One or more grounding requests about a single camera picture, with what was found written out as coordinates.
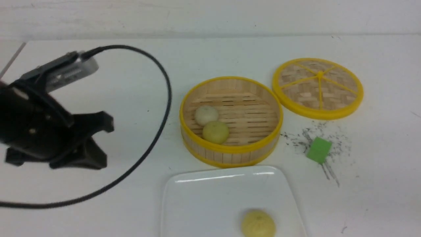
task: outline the green block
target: green block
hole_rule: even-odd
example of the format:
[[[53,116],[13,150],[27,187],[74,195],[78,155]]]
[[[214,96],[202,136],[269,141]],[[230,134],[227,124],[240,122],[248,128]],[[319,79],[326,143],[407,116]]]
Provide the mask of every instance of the green block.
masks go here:
[[[309,152],[307,152],[307,157],[319,164],[323,164],[326,161],[326,157],[329,154],[331,146],[331,142],[326,141],[320,137],[316,137],[310,146]]]

